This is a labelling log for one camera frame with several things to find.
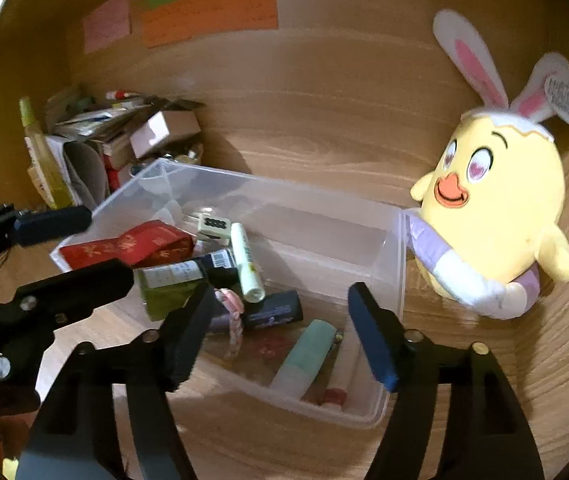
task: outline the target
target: yellow bottle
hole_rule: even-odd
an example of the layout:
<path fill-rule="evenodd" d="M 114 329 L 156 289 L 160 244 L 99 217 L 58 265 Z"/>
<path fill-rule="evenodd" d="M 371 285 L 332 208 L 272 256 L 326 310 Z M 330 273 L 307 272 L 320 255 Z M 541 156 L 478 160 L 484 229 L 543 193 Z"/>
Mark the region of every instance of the yellow bottle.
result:
<path fill-rule="evenodd" d="M 46 138 L 36 121 L 31 101 L 28 97 L 20 99 L 20 116 L 24 126 L 24 142 L 31 156 L 29 175 L 51 209 L 61 209 L 73 205 L 69 190 L 62 179 L 58 164 L 46 142 Z"/>

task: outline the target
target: orange sticky note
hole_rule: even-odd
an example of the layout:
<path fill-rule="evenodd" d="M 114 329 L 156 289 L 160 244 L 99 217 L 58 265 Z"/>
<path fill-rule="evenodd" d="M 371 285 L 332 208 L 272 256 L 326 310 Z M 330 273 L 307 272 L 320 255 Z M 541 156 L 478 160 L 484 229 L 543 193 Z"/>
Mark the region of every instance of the orange sticky note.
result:
<path fill-rule="evenodd" d="M 277 0 L 177 0 L 142 15 L 142 38 L 148 47 L 264 28 L 278 28 Z"/>

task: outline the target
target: mint green lip balm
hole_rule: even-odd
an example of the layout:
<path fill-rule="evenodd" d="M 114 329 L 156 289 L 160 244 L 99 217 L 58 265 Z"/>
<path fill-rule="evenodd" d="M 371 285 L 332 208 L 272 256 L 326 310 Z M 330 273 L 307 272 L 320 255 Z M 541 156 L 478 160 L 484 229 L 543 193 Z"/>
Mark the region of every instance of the mint green lip balm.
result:
<path fill-rule="evenodd" d="M 287 355 L 270 388 L 301 399 L 320 371 L 334 338 L 335 327 L 331 323 L 314 319 Z"/>

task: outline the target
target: metal bolt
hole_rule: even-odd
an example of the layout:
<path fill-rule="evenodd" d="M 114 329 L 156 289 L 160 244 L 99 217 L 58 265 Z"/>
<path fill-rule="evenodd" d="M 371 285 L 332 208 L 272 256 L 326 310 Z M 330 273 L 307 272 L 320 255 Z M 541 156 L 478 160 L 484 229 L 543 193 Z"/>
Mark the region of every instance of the metal bolt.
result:
<path fill-rule="evenodd" d="M 411 329 L 405 332 L 405 339 L 410 343 L 420 343 L 424 339 L 424 335 L 420 330 Z"/>
<path fill-rule="evenodd" d="M 476 354 L 487 355 L 489 353 L 488 346 L 485 345 L 484 343 L 480 342 L 474 343 L 471 345 L 471 348 Z"/>
<path fill-rule="evenodd" d="M 25 312 L 29 312 L 33 310 L 37 304 L 38 300 L 36 300 L 35 296 L 25 296 L 22 298 L 22 301 L 20 301 L 20 308 Z"/>
<path fill-rule="evenodd" d="M 0 379 L 5 379 L 11 371 L 11 361 L 6 357 L 0 357 Z"/>
<path fill-rule="evenodd" d="M 157 330 L 147 330 L 142 332 L 142 340 L 145 343 L 155 343 L 160 338 L 160 332 Z"/>
<path fill-rule="evenodd" d="M 96 347 L 94 347 L 90 342 L 85 341 L 84 343 L 80 343 L 78 345 L 78 353 L 80 355 L 85 355 L 88 353 L 91 353 L 93 350 L 95 350 Z"/>

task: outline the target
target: clear plastic container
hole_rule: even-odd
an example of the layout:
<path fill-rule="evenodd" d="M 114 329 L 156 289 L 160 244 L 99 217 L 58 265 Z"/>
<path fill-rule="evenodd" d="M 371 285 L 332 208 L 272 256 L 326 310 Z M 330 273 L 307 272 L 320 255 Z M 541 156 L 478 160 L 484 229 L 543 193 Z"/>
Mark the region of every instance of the clear plastic container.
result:
<path fill-rule="evenodd" d="M 240 355 L 230 364 L 222 359 L 228 335 L 207 336 L 198 359 L 200 369 L 292 412 L 353 428 L 378 424 L 388 394 L 373 378 L 363 352 L 342 412 L 318 405 L 335 350 L 302 400 L 280 396 L 268 385 L 313 319 L 344 328 L 352 283 L 367 283 L 378 303 L 401 317 L 405 286 L 401 209 L 340 192 L 160 159 L 98 207 L 89 231 L 63 241 L 52 259 L 61 270 L 70 270 L 60 247 L 117 237 L 167 204 L 175 211 L 171 201 L 178 202 L 184 214 L 176 226 L 192 234 L 199 212 L 242 222 L 267 292 L 297 290 L 304 311 L 301 323 L 245 332 Z M 147 318 L 137 285 L 109 308 L 140 331 L 160 325 Z"/>

